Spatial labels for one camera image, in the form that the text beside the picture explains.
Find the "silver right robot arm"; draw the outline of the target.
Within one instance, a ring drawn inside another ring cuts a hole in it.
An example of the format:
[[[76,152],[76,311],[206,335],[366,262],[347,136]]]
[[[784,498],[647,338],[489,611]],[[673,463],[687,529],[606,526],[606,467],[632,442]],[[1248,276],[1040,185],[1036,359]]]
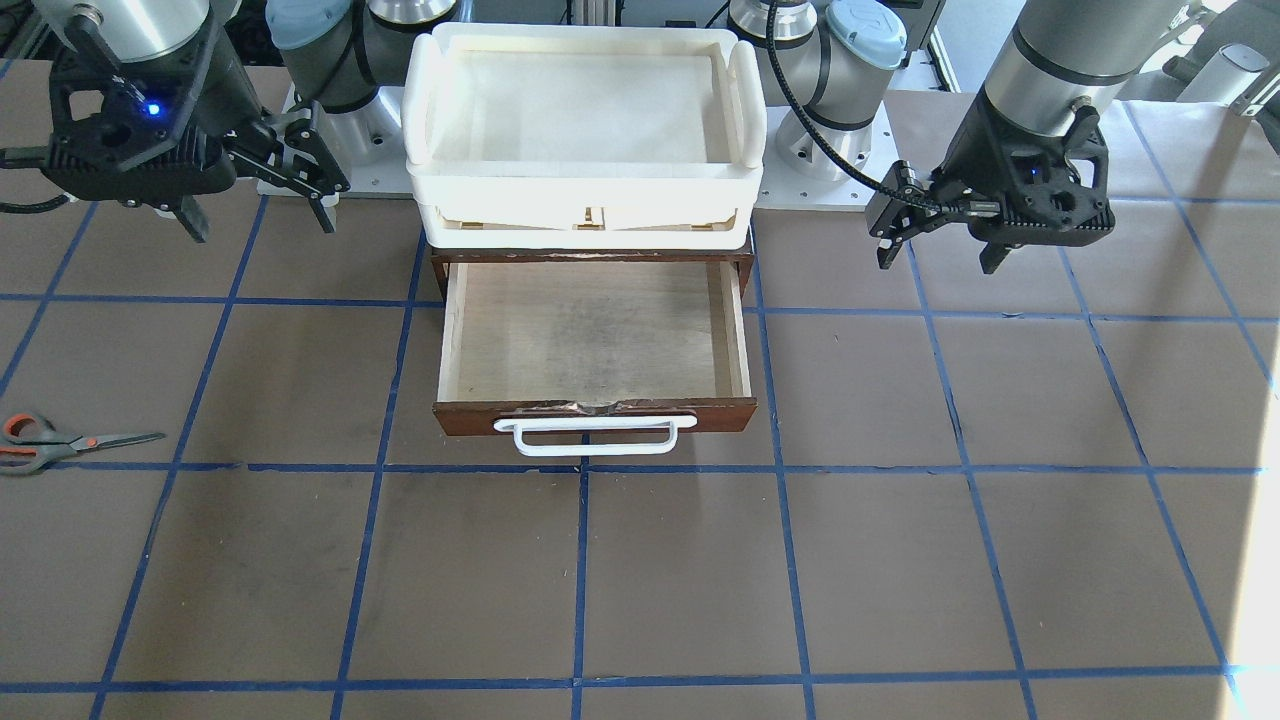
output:
[[[399,104],[413,41],[452,20],[453,1],[269,1],[270,40],[294,101],[269,111],[223,18],[207,1],[37,1],[63,42],[49,77],[52,131],[8,149],[65,199],[150,206],[196,242],[198,197],[255,178],[305,200],[325,232],[325,201],[349,173],[401,145]]]

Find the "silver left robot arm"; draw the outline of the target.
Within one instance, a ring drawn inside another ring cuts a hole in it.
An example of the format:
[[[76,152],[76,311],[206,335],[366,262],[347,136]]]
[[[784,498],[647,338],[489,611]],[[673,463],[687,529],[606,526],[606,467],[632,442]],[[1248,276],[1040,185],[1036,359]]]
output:
[[[1160,46],[1179,1],[1028,1],[943,160],[865,172],[873,120],[910,32],[896,1],[728,1],[724,26],[754,46],[769,105],[785,106],[778,158],[818,181],[868,187],[881,268],[918,234],[961,224],[996,272],[1025,246],[1085,247],[1116,224],[1100,119]]]

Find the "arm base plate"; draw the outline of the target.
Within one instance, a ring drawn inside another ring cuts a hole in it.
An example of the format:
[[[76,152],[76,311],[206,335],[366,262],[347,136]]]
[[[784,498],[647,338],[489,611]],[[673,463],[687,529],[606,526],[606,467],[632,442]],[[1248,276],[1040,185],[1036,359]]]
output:
[[[773,210],[864,211],[872,188],[836,167],[805,135],[790,108],[768,108],[764,174],[756,206]],[[817,127],[832,149],[876,182],[886,178],[899,150],[883,106],[861,129]]]
[[[402,138],[399,86],[379,88],[374,100],[356,111],[312,113],[321,140],[348,181],[343,199],[411,199]]]

